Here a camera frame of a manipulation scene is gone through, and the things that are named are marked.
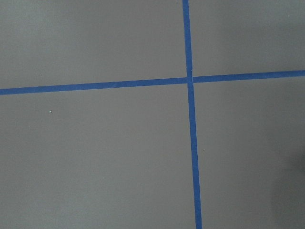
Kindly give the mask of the long blue tape strip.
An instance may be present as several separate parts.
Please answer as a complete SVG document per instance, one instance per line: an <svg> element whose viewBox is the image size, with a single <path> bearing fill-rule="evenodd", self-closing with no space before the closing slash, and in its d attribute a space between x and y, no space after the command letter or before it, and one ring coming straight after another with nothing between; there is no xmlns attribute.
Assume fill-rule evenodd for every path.
<svg viewBox="0 0 305 229"><path fill-rule="evenodd" d="M191 156L192 156L195 227L197 229L201 229L203 226L202 226L199 161L198 161L198 146L197 146L197 131L196 131L195 99L194 99L194 85L193 85L193 62L192 62L189 1L183 0L182 4L183 4L183 24L184 24L184 44L185 44L186 78L187 78L187 92L188 92L189 126L190 126L190 141L191 141Z"/></svg>

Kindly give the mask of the crosswise blue tape strip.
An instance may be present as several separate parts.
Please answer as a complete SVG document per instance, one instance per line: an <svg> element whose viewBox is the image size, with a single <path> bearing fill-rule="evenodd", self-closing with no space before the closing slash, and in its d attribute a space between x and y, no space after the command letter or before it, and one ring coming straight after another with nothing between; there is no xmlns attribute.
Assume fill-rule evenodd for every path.
<svg viewBox="0 0 305 229"><path fill-rule="evenodd" d="M304 75L305 75L304 70L266 72L266 73L241 73L241 74L226 74L226 75L212 75L212 76L195 76L193 77L192 82L212 83L212 82L226 82L226 81L240 81L240 80L301 77ZM117 81L117 82L103 82L103 83L81 83L81 84L6 88L6 89L1 89L0 94L1 95L36 94L36 93L84 91L84 90L97 90L97 89L110 89L110 88L178 85L178 84L187 84L187 83L188 83L188 79L186 77L164 78L164 79Z"/></svg>

